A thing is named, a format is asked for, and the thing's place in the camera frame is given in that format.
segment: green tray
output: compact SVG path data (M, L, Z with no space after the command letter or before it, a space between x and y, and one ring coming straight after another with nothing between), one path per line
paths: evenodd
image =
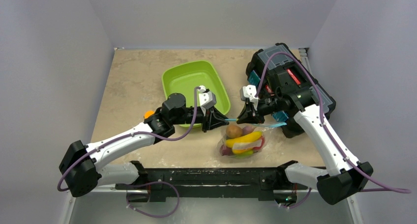
M219 75L210 62L204 60L189 62L170 68L162 74L165 98L168 99L168 96L172 93L181 93L185 96L187 107L193 106L193 90L199 85L204 85L216 95L217 104L215 107L222 114L229 112L229 97Z

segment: white wall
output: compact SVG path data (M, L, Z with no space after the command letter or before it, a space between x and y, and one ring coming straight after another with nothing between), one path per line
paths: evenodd
M89 0L0 0L0 223L58 223L70 143L89 142L113 57Z
M90 0L114 46L310 46L336 0Z
M360 194L366 223L416 222L416 30L416 0L337 0L309 50L342 140L374 178L414 192Z

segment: clear plastic bag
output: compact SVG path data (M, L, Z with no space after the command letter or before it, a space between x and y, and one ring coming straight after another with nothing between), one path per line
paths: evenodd
M272 128L230 123L221 130L217 144L221 156L247 158L259 153L271 138Z

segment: table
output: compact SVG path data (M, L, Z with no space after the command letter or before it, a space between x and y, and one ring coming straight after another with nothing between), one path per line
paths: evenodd
M243 107L239 90L248 85L245 69L256 51L116 50L91 141L112 137L142 122L146 111L155 110L165 100L161 83L164 71L196 60L208 60L214 65L231 101L227 116L236 118ZM297 50L293 53L299 58ZM172 137L186 131L186 128L175 127ZM297 160L308 166L324 166L305 133L288 139L280 128L275 128L273 137L262 152L249 158L235 159L220 156L217 148L220 130L217 128L203 133L201 128L194 128L182 140L161 141L124 155L113 164L138 160L145 168L248 168L276 167Z

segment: purple cable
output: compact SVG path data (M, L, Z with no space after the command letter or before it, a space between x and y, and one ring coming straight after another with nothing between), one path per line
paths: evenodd
M176 140L180 140L180 139L182 139L182 138L184 138L185 136L187 136L188 135L188 133L190 133L190 131L191 131L191 129L193 129L193 126L194 126L194 123L195 123L195 120L196 120L196 117L197 117L197 90L198 89L200 89L200 87L199 86L197 86L197 87L195 87L194 88L194 112L193 112L193 118L192 118L192 120L191 120L191 123L190 123L190 127L188 128L188 130L182 135L182 136L180 136L180 137L177 137L177 138L166 138L166 137L162 137L162 136L160 136L160 135L157 135L157 134L155 134L155 133L151 133L151 132L135 132L135 133L133 133L134 135L138 135L138 134L145 134L145 135L151 135L151 136L154 136L154 137L156 137L156 138L159 138L159 139L161 139L161 140L168 140L168 141L176 141ZM114 139L112 139L112 140L109 140L108 142L106 142L106 143L103 143L102 145L100 145L99 147L98 147L98 149L103 149L104 147L106 147L106 146L108 146L109 144L111 144L111 143L114 143L114 142L116 142L116 141L119 141L119 140L121 140L121 139L124 139L124 138L126 138L126 137L131 137L132 135L131 134L125 134L125 135L123 135L123 136L120 136L120 137L117 137L117 138L114 138ZM96 152L96 150L92 150L92 151L90 151L90 152L88 152L88 153L86 153L85 155L83 155L83 156L81 156L81 158L79 158L78 160L76 160L71 166L69 166L69 168L64 172L64 174L62 175L62 177L60 178L60 180L59 180L59 182L58 182L58 187L57 187L57 189L58 189L58 191L67 191L67 190L69 190L69 188L61 188L61 185L62 185L62 183L63 183L63 181L64 181L64 179L65 179L65 177L69 174L69 172L71 171L71 170L73 170L74 169L74 167L76 167L82 160L84 160L86 157L88 157L88 156L90 156L91 154L93 154L93 153L95 153Z
M174 209L171 212L169 212L167 214L164 214L164 215L154 215L154 214L149 214L149 213L146 213L144 211L141 211L141 210L139 210L135 207L132 207L132 205L130 205L129 200L128 200L128 194L126 195L127 207L131 208L133 211L136 211L138 213L142 213L143 215L146 215L146 216L151 217L151 218L166 218L167 216L173 214L179 207L179 193L178 193L178 190L175 188L175 186L173 186L172 184L170 184L168 182L165 182L165 181L153 181L153 182L149 182L149 183L146 183L146 184L143 184L143 185L129 186L129 187L131 187L131 188L141 188L141 187L154 185L154 184L167 185L167 186L171 187L175 191L175 193L177 194L177 204L175 205Z
M309 188L309 189L308 189L307 194L305 195L305 197L304 197L304 198L303 198L300 202L298 202L298 203L294 204L293 206L284 206L284 205L281 205L280 207L283 207L283 208L288 208L288 209L297 208L297 207L298 207L298 206L300 206L302 203L304 203L304 201L306 201L306 199L310 196L310 193L311 193L311 188Z
M330 140L333 142L333 144L336 146L337 150L339 150L340 154L343 156L343 158L346 158L346 154L343 151L343 149L340 147L339 143L337 143L336 139L333 137L333 135L331 134L331 132L328 130L327 125L324 123L324 113L323 113L323 99L322 99L322 95L320 93L320 91L317 89L316 84L314 84L313 80L311 79L310 75L308 74L308 71L304 68L304 66L296 59L294 58L292 55L290 55L287 52L276 52L273 55L271 55L267 61L267 63L265 64L264 67L264 71L262 72L262 76L261 76L261 81L259 82L259 87L258 90L256 92L255 96L258 96L259 91L261 90L261 85L262 82L264 80L265 77L265 72L267 70L267 66L269 64L269 62L271 61L271 59L276 56L276 55L286 55L289 58L291 58L297 65L298 67L304 72L304 74L306 75L306 77L308 78L308 80L310 81L310 83L313 85L314 90L317 93L317 96L319 97L319 109L320 109L320 122L322 123L322 126L326 132L326 134L328 135L328 137L330 138ZM363 177L365 177L366 179L370 180L371 182L377 184L378 186L382 187L382 188L377 188L377 189L365 189L362 190L361 192L373 192L373 191L394 191L397 193L403 193L403 194L410 194L411 190L409 189L402 189L402 188L394 188L388 185L385 185L379 181L377 181L376 179L368 176L368 174L366 174L365 172L363 172L362 170L360 170L352 161L350 161L349 159L346 159L346 161L348 162L348 164L350 166L352 166L357 172L359 172Z

